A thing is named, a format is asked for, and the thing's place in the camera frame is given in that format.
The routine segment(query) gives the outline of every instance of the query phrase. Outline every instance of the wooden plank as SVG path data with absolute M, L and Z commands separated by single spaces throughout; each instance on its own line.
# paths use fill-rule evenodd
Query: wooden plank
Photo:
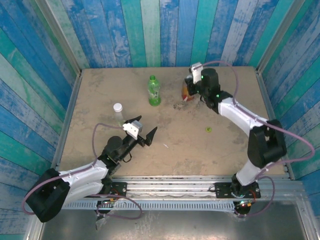
M 279 0 L 258 1 L 243 37 L 242 43 L 237 51 L 233 65 L 248 65 L 278 1 Z
M 304 17 L 305 13 L 307 12 L 307 10 L 308 10 L 308 8 L 309 8 L 309 6 L 310 6 L 310 4 L 312 2 L 313 2 L 313 0 L 305 0 L 304 1 L 304 3 L 301 6 L 300 10 L 298 11 L 296 16 L 294 17 L 292 23 L 290 24 L 289 28 L 287 29 L 287 31 L 285 32 L 283 38 L 281 39 L 279 45 L 276 47 L 274 53 L 272 54 L 272 57 L 270 58 L 270 60 L 267 63 L 267 65 L 265 66 L 265 68 L 263 70 L 263 75 L 264 76 L 266 76 L 268 74 L 270 68 L 272 67 L 272 65 L 274 64 L 275 60 L 280 55 L 282 49 L 284 48 L 284 46 L 288 42 L 290 36 L 295 31 L 295 29 L 298 26 L 298 24 L 300 23 L 301 19 Z
M 16 48 L 22 53 L 24 58 L 32 65 L 33 69 L 37 72 L 37 74 L 41 77 L 41 79 L 48 79 L 52 84 L 58 84 L 60 89 L 62 89 L 66 96 L 70 98 L 72 89 L 66 80 L 64 80 L 64 76 L 60 72 L 60 70 L 51 65 L 49 58 L 51 56 L 46 55 L 45 52 L 42 53 L 41 46 L 40 49 L 37 50 L 37 45 L 27 39 L 26 35 L 24 35 L 21 30 L 18 28 L 16 23 L 7 13 L 5 8 L 0 4 L 0 27 L 5 32 L 5 34 L 10 38 L 10 40 L 14 43 Z
M 179 0 L 160 0 L 161 67 L 176 65 Z
M 195 34 L 198 0 L 180 0 L 176 40 L 176 67 L 189 67 Z
M 140 0 L 121 0 L 125 29 L 128 36 L 132 66 L 147 66 L 144 29 Z
M 282 127 L 290 128 L 300 117 L 320 101 L 320 78 L 280 119 Z
M 320 57 L 309 67 L 298 82 L 288 91 L 280 103 L 274 108 L 274 114 L 281 118 L 301 96 L 304 94 L 320 76 Z
M 141 0 L 140 4 L 146 66 L 161 67 L 159 0 Z
M 278 103 L 286 96 L 296 82 L 306 73 L 309 67 L 320 56 L 320 34 L 311 44 L 311 46 L 305 51 L 303 56 L 299 59 L 296 65 L 292 68 L 288 76 L 282 81 L 281 85 L 274 90 L 274 94 L 270 96 L 272 106 L 275 108 Z
M 96 45 L 105 68 L 118 67 L 110 38 L 105 13 L 100 0 L 82 0 L 86 17 L 94 34 Z
M 308 195 L 316 194 L 320 192 L 320 169 L 314 171 L 306 176 L 303 176 L 299 181 L 303 182 L 305 192 Z
M 291 49 L 291 54 L 285 63 L 281 66 L 281 69 L 273 79 L 274 84 L 269 84 L 267 87 L 267 91 L 270 96 L 271 104 L 273 107 L 275 106 L 275 102 L 273 101 L 273 96 L 276 91 L 278 91 L 280 85 L 284 82 L 286 77 L 288 77 L 289 73 L 293 68 L 299 68 L 300 66 L 304 66 L 304 69 L 308 69 L 313 61 L 317 59 L 320 52 L 320 14 L 318 17 L 314 19 L 312 24 L 309 26 L 308 30 L 305 32 L 301 40 L 298 44 Z
M 2 234 L 0 233 L 0 240 L 23 240 L 24 234 Z
M 55 74 L 57 79 L 61 78 L 61 82 L 62 83 L 65 82 L 71 91 L 71 87 L 68 84 L 67 80 L 65 79 L 64 75 L 62 74 L 61 70 L 53 60 L 52 56 L 46 49 L 44 43 L 39 38 L 35 30 L 32 27 L 30 27 L 30 23 L 28 22 L 24 14 L 20 11 L 19 7 L 16 4 L 13 4 L 11 0 L 0 0 L 0 3 L 2 3 L 0 4 L 0 11 L 2 11 L 5 15 L 2 17 L 6 21 L 12 21 L 12 20 L 14 21 L 14 23 L 9 23 L 9 22 L 3 23 L 7 27 L 7 31 L 8 32 L 14 31 L 12 35 L 15 35 L 16 31 L 19 31 L 19 32 L 21 31 L 21 33 L 23 33 L 23 35 L 28 40 L 29 44 L 33 47 L 37 55 L 40 57 L 40 59 L 42 59 L 42 61 L 47 65 L 47 67 L 52 70 L 51 71 L 52 74 Z M 14 28 L 18 27 L 18 30 L 11 29 L 12 25 L 14 25 Z
M 91 68 L 104 68 L 94 34 L 87 19 L 81 0 L 63 0 L 64 8 L 74 27 L 82 49 Z
M 38 175 L 50 168 L 51 163 L 34 151 L 0 131 L 0 157 L 11 161 Z
M 51 12 L 54 13 L 54 18 L 56 19 L 57 23 L 59 23 L 59 26 L 64 33 L 65 39 L 67 40 L 68 45 L 71 48 L 80 69 L 89 68 L 90 66 L 87 57 L 82 49 L 82 46 L 62 2 L 60 0 L 46 1 L 48 2 Z
M 16 3 L 13 3 L 11 0 L 3 0 L 3 1 L 10 1 L 12 2 L 11 5 L 14 5 L 14 9 L 20 10 L 19 13 L 22 12 L 24 14 L 25 18 L 29 22 L 30 27 L 33 27 L 41 41 L 43 42 L 45 48 L 51 55 L 53 61 L 60 69 L 61 73 L 63 74 L 66 81 L 70 84 L 70 86 L 73 88 L 76 78 L 72 75 L 71 71 L 69 70 L 66 62 L 59 54 L 56 46 L 52 42 L 51 38 L 49 37 L 45 27 L 41 23 L 40 19 L 38 18 L 36 12 L 34 11 L 32 5 L 28 0 L 16 0 Z
M 288 130 L 299 136 L 305 135 L 320 123 L 320 101 L 299 118 Z M 285 142 L 290 146 L 296 139 L 292 136 L 285 135 Z
M 32 66 L 27 62 L 24 56 L 19 52 L 16 46 L 10 41 L 7 35 L 0 28 L 0 53 L 15 68 L 15 70 L 25 79 L 25 81 L 34 89 L 34 91 L 51 107 L 54 113 L 61 121 L 65 119 L 66 108 L 69 99 L 61 89 L 54 89 L 58 92 L 64 106 L 60 104 L 58 99 L 53 95 L 47 85 L 33 70 Z
M 121 7 L 121 0 L 101 0 L 101 3 L 103 6 L 106 23 L 110 32 L 118 67 L 130 68 L 132 67 L 132 61 L 130 56 L 129 41 L 126 32 L 124 14 Z
M 59 135 L 1 79 L 0 104 L 53 147 L 57 147 Z
M 193 36 L 191 65 L 197 62 L 204 63 L 206 56 L 207 61 L 210 61 L 212 54 L 214 54 L 214 49 L 217 47 L 221 48 L 222 54 L 232 21 L 231 16 L 234 15 L 237 2 L 238 0 L 199 0 Z M 214 46 L 210 37 L 215 38 Z
M 320 169 L 320 148 L 316 149 L 315 155 L 311 159 L 307 161 L 293 162 L 291 167 L 294 177 L 297 179 L 317 171 Z
M 258 0 L 239 1 L 236 6 L 233 20 L 226 38 L 221 60 L 233 65 L 240 45 L 245 37 L 246 31 Z
M 63 122 L 2 55 L 0 55 L 0 79 L 60 134 Z
M 308 8 L 307 12 L 304 14 L 303 18 L 301 19 L 300 23 L 288 39 L 287 43 L 283 47 L 281 53 L 274 61 L 273 65 L 271 66 L 272 71 L 269 71 L 265 78 L 265 86 L 267 89 L 272 88 L 272 85 L 275 85 L 274 79 L 276 78 L 279 70 L 281 69 L 282 65 L 287 61 L 288 57 L 292 53 L 293 49 L 296 47 L 298 42 L 301 40 L 303 35 L 306 33 L 307 29 L 314 21 L 317 16 L 317 11 L 320 11 L 320 1 L 315 0 Z
M 27 191 L 0 183 L 0 193 L 0 209 L 22 211 L 21 201 L 26 195 Z
M 34 172 L 0 157 L 0 183 L 29 191 L 38 179 Z
M 249 61 L 249 66 L 257 67 L 260 59 L 262 58 L 263 54 L 265 53 L 270 41 L 272 40 L 273 36 L 275 35 L 279 25 L 283 21 L 288 9 L 290 8 L 293 0 L 279 0 L 278 4 L 276 5 L 272 16 L 266 25 L 264 32 L 260 38 L 258 45 L 256 46 L 252 57 Z
M 19 235 L 25 234 L 30 216 L 21 211 L 0 209 L 0 234 L 15 235 L 17 238 L 7 238 L 4 240 L 17 240 Z
M 320 124 L 308 131 L 303 138 L 308 140 L 314 148 L 320 147 Z M 310 152 L 308 147 L 302 141 L 296 140 L 293 144 L 287 147 L 287 153 L 291 158 L 300 158 Z
M 1 105 L 0 131 L 52 162 L 56 149 Z
M 35 11 L 36 15 L 38 16 L 38 18 L 40 19 L 42 25 L 45 28 L 45 31 L 48 33 L 49 37 L 51 38 L 55 48 L 58 50 L 59 54 L 63 58 L 66 66 L 70 70 L 72 77 L 75 79 L 77 77 L 77 74 L 76 74 L 75 70 L 73 69 L 73 67 L 71 66 L 69 59 L 67 58 L 64 50 L 62 49 L 62 47 L 61 47 L 58 39 L 56 38 L 54 32 L 52 31 L 51 27 L 49 26 L 45 16 L 42 14 L 38 4 L 36 3 L 36 0 L 29 0 L 29 3 L 31 4 L 31 6 L 32 6 L 33 10 Z
M 311 207 L 313 209 L 314 215 L 320 215 L 320 192 L 308 196 L 308 199 L 311 203 Z

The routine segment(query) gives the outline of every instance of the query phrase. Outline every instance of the green bottle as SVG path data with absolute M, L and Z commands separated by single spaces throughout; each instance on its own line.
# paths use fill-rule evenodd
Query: green bottle
M 159 89 L 160 82 L 156 79 L 154 75 L 151 75 L 150 80 L 148 82 L 149 103 L 151 106 L 155 107 L 161 103 Z

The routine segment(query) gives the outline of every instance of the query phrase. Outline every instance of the wire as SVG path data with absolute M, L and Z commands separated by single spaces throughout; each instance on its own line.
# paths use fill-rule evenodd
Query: wire
M 258 212 L 255 212 L 255 213 L 240 214 L 240 213 L 237 212 L 237 210 L 234 210 L 235 214 L 237 214 L 239 217 L 244 218 L 244 217 L 254 217 L 254 216 L 258 216 L 258 215 L 264 213 L 264 212 L 271 206 L 271 204 L 272 204 L 272 202 L 273 202 L 273 200 L 274 200 L 274 198 L 275 198 L 275 194 L 276 194 L 275 182 L 274 182 L 274 180 L 273 180 L 271 177 L 269 177 L 269 176 L 260 176 L 260 177 L 259 177 L 259 180 L 260 180 L 260 179 L 269 179 L 269 180 L 271 181 L 271 183 L 272 183 L 272 195 L 271 195 L 270 201 L 267 203 L 267 205 L 266 205 L 262 210 L 260 210 L 260 211 L 258 211 Z
M 104 127 L 107 127 L 107 128 L 111 128 L 111 129 L 122 129 L 122 127 L 119 127 L 119 126 L 110 126 L 110 125 L 107 125 L 107 124 L 104 124 L 104 123 L 97 123 L 93 129 L 93 132 L 92 132 L 92 138 L 91 138 L 91 145 L 92 145 L 92 152 L 94 154 L 94 161 L 92 164 L 90 164 L 88 167 L 85 167 L 83 169 L 80 169 L 80 170 L 77 170 L 77 171 L 74 171 L 74 172 L 70 172 L 70 173 L 66 173 L 66 174 L 63 174 L 63 175 L 60 175 L 60 176 L 56 176 L 56 177 L 53 177 L 53 178 L 50 178 L 48 180 L 45 180 L 41 183 L 39 183 L 37 186 L 35 186 L 34 188 L 32 188 L 23 198 L 22 200 L 22 203 L 21 203 L 21 208 L 22 208 L 22 211 L 27 214 L 27 215 L 34 215 L 35 213 L 34 212 L 30 212 L 30 211 L 27 211 L 26 208 L 25 208 L 25 204 L 26 204 L 26 201 L 27 199 L 30 197 L 31 194 L 33 194 L 36 190 L 38 190 L 39 188 L 41 188 L 43 185 L 46 185 L 48 183 L 51 183 L 55 180 L 58 180 L 58 179 L 62 179 L 64 177 L 68 177 L 68 176 L 72 176 L 72 175 L 75 175 L 75 174 L 78 174 L 78 173 L 82 173 L 84 171 L 87 171 L 91 168 L 93 168 L 98 160 L 98 156 L 96 154 L 96 150 L 95 150 L 95 134 L 96 134 L 96 131 L 97 131 L 97 127 L 98 126 L 104 126 Z M 140 207 L 140 205 L 138 203 L 136 203 L 134 200 L 128 198 L 128 197 L 125 197 L 125 196 L 119 196 L 119 195 L 113 195 L 113 194 L 94 194 L 94 195 L 91 195 L 93 197 L 113 197 L 113 198 L 118 198 L 118 199 L 126 199 L 126 200 L 129 200 L 130 202 L 134 203 L 135 205 L 138 206 L 138 208 L 140 209 L 140 215 L 138 217 L 125 217 L 125 216 L 120 216 L 120 215 L 114 215 L 114 214 L 109 214 L 107 216 L 110 216 L 110 217 L 114 217 L 114 218 L 120 218 L 120 219 L 128 219 L 128 220 L 136 220 L 136 219 L 139 219 L 141 218 L 142 216 L 142 209 Z
M 256 193 L 254 191 L 252 191 L 251 189 L 249 189 L 249 192 L 252 193 L 253 196 L 253 202 L 256 203 Z
M 106 198 L 126 199 L 126 200 L 132 202 L 133 204 L 135 204 L 135 205 L 139 208 L 139 210 L 140 210 L 139 216 L 135 216 L 135 217 L 120 216 L 120 215 L 109 214 L 109 213 L 102 214 L 102 213 L 99 212 L 99 208 L 100 208 L 101 206 L 103 206 L 104 204 L 101 204 L 101 205 L 99 205 L 99 206 L 97 207 L 97 209 L 96 209 L 96 211 L 95 211 L 98 216 L 103 216 L 103 217 L 109 216 L 109 217 L 113 217 L 113 218 L 126 219 L 126 220 L 137 220 L 137 219 L 139 219 L 139 218 L 142 217 L 143 212 L 142 212 L 141 206 L 140 206 L 136 201 L 132 200 L 132 199 L 129 198 L 129 197 L 119 196 L 119 195 L 114 195 L 114 194 L 93 194 L 93 195 L 90 195 L 90 196 L 91 196 L 91 197 L 106 197 Z

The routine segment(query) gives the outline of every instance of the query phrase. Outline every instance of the beige table surface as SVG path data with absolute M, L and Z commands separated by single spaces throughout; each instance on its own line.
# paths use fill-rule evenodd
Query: beige table surface
M 221 89 L 233 94 L 235 77 L 228 67 L 216 67 Z M 254 113 L 268 118 L 252 67 L 237 67 L 240 87 L 237 100 Z M 129 163 L 116 176 L 233 175 L 246 163 L 248 137 L 227 118 L 216 114 L 196 97 L 183 102 L 182 81 L 187 67 L 85 69 L 60 170 L 93 161 L 92 132 L 96 123 L 116 125 L 113 104 L 121 103 L 126 119 L 142 115 L 142 137 L 158 126 L 150 147 L 137 145 Z M 160 83 L 161 105 L 148 102 L 148 80 Z M 110 137 L 125 136 L 122 130 L 99 127 L 95 149 L 99 155 Z M 269 174 L 284 174 L 281 165 Z

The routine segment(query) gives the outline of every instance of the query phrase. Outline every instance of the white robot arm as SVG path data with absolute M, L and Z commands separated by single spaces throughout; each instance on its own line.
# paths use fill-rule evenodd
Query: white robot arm
M 208 108 L 217 114 L 224 116 L 242 129 L 249 137 L 248 158 L 244 167 L 233 177 L 231 183 L 231 193 L 221 194 L 227 197 L 243 197 L 249 190 L 255 190 L 257 175 L 263 168 L 278 161 L 287 153 L 285 139 L 282 132 L 269 129 L 259 119 L 271 125 L 281 128 L 278 120 L 268 120 L 241 106 L 233 100 L 233 96 L 220 89 L 218 74 L 213 68 L 204 69 L 200 62 L 193 64 L 189 69 L 192 77 L 185 78 L 187 89 L 190 95 L 200 94 Z M 241 106 L 254 118 L 240 111 L 236 106 Z

